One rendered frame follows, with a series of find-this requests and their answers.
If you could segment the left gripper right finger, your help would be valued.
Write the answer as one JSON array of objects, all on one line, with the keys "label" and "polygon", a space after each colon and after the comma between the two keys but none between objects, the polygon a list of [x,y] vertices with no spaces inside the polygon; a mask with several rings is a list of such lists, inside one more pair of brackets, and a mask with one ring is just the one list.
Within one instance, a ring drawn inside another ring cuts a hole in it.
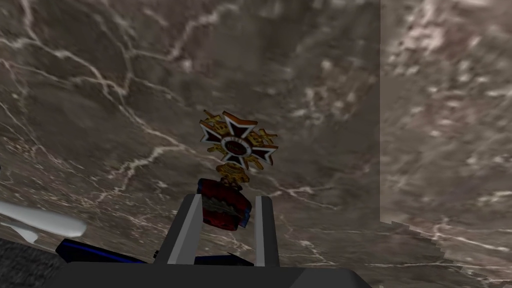
[{"label": "left gripper right finger", "polygon": [[279,267],[279,249],[272,199],[257,196],[255,199],[255,265]]}]

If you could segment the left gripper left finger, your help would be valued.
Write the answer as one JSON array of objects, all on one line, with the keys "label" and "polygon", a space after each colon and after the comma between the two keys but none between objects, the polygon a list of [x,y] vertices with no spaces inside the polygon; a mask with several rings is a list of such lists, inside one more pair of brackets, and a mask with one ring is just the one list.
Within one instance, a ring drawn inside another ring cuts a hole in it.
[{"label": "left gripper left finger", "polygon": [[153,263],[193,265],[202,225],[202,196],[187,194],[181,202]]}]

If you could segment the cross medal with red ribbon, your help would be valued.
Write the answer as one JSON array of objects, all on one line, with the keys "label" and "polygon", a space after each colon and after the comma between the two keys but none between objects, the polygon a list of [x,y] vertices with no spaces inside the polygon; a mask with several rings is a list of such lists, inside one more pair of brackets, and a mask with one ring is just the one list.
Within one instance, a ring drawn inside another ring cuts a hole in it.
[{"label": "cross medal with red ribbon", "polygon": [[262,163],[273,165],[272,155],[278,150],[263,128],[255,131],[257,121],[245,120],[223,111],[212,114],[199,125],[203,131],[202,143],[208,143],[209,152],[220,152],[222,164],[215,170],[219,180],[201,178],[197,183],[197,194],[203,199],[203,222],[212,227],[236,231],[245,228],[250,220],[252,204],[242,194],[242,185],[250,181],[247,171],[253,163],[258,169]]}]

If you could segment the black and blue flat object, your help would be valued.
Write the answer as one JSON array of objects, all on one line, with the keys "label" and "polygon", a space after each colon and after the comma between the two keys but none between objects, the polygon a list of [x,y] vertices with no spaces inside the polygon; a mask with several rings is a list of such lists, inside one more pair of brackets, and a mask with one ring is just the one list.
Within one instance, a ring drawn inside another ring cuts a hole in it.
[{"label": "black and blue flat object", "polygon": [[[66,262],[141,263],[145,261],[72,239],[63,239],[55,252]],[[253,266],[254,264],[232,253],[196,256],[195,265]]]}]

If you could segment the white utensil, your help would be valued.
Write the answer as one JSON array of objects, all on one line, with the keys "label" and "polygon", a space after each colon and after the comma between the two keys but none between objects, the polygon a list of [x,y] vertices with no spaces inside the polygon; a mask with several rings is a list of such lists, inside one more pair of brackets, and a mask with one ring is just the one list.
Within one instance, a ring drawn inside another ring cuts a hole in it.
[{"label": "white utensil", "polygon": [[0,201],[0,215],[13,219],[0,225],[12,228],[30,244],[39,238],[37,229],[67,238],[81,237],[87,229],[84,221],[70,215],[5,201]]}]

